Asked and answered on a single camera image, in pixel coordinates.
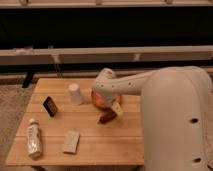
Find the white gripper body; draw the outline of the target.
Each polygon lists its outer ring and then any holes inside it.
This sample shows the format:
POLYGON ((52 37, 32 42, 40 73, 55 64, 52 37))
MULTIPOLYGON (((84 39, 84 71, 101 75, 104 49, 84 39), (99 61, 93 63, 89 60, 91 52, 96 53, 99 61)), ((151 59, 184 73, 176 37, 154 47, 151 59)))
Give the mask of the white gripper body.
POLYGON ((119 94, 111 94, 100 97, 110 106, 109 109, 111 109, 118 116, 123 114, 123 109, 121 107, 121 96, 119 94))

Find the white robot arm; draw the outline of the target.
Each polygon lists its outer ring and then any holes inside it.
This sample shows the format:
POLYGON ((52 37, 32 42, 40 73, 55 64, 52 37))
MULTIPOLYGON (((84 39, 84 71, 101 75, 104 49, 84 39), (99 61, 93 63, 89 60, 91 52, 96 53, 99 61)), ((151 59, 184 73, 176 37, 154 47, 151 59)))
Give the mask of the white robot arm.
POLYGON ((117 94, 141 97, 144 171, 208 171, 204 115, 213 83, 204 69, 166 67, 117 78, 105 68, 92 89, 108 104, 117 94))

